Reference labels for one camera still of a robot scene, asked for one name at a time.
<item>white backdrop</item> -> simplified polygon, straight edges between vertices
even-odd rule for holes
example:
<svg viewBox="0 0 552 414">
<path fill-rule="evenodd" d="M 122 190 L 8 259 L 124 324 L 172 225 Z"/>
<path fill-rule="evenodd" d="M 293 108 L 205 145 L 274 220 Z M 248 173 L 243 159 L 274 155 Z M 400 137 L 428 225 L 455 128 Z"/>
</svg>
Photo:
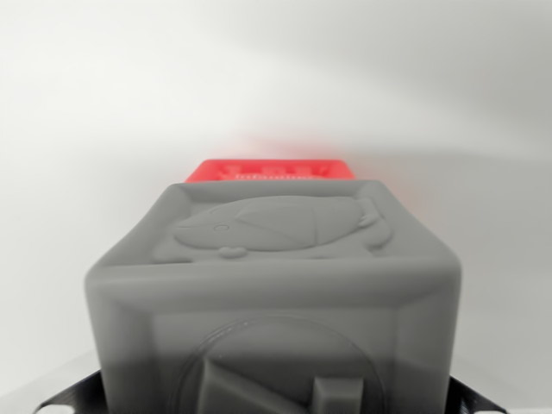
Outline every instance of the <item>white backdrop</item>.
<svg viewBox="0 0 552 414">
<path fill-rule="evenodd" d="M 336 157 L 461 257 L 453 374 L 552 406 L 552 3 L 0 0 L 0 396 L 93 348 L 86 269 L 215 157 Z"/>
</svg>

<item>red plastic part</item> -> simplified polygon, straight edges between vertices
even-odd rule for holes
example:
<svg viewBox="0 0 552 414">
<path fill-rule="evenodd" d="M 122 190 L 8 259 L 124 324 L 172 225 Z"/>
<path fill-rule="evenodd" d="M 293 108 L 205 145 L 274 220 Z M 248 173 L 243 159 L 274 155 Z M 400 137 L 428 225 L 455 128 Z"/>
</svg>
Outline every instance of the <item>red plastic part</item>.
<svg viewBox="0 0 552 414">
<path fill-rule="evenodd" d="M 354 179 L 354 175 L 341 160 L 206 160 L 186 183 L 237 179 Z"/>
</svg>

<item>raised geometric shape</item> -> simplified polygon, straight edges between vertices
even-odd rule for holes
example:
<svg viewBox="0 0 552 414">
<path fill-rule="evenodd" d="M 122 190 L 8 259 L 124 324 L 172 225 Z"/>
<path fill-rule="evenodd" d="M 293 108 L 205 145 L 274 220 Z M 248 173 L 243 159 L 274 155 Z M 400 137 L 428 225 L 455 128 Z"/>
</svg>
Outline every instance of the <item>raised geometric shape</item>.
<svg viewBox="0 0 552 414">
<path fill-rule="evenodd" d="M 310 414 L 361 414 L 361 378 L 315 378 Z"/>
<path fill-rule="evenodd" d="M 197 414 L 307 414 L 300 405 L 258 383 L 206 361 Z"/>
</svg>

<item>gray plastic cube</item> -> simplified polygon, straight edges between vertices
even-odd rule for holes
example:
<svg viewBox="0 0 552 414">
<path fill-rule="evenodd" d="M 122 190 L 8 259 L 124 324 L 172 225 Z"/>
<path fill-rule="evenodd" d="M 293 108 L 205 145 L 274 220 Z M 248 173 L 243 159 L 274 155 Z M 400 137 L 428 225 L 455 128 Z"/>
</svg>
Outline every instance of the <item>gray plastic cube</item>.
<svg viewBox="0 0 552 414">
<path fill-rule="evenodd" d="M 443 414 L 460 274 L 376 181 L 171 185 L 86 278 L 110 411 Z"/>
</svg>

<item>black base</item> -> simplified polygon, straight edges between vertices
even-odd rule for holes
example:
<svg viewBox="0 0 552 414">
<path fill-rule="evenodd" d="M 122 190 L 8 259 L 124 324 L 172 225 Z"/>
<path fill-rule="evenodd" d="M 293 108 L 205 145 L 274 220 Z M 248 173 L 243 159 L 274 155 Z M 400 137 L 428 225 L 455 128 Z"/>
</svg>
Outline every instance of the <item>black base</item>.
<svg viewBox="0 0 552 414">
<path fill-rule="evenodd" d="M 39 409 L 50 404 L 70 405 L 77 414 L 109 414 L 99 371 L 51 397 Z M 451 377 L 445 414 L 473 414 L 476 411 L 506 413 L 505 409 Z"/>
</svg>

